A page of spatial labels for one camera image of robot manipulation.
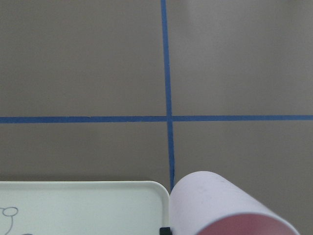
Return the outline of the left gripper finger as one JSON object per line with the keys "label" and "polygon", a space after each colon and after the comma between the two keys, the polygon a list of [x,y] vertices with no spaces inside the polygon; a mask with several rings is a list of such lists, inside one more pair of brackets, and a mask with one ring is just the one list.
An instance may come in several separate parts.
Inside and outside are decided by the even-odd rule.
{"label": "left gripper finger", "polygon": [[159,229],[160,235],[171,235],[171,228],[170,227],[161,227]]}

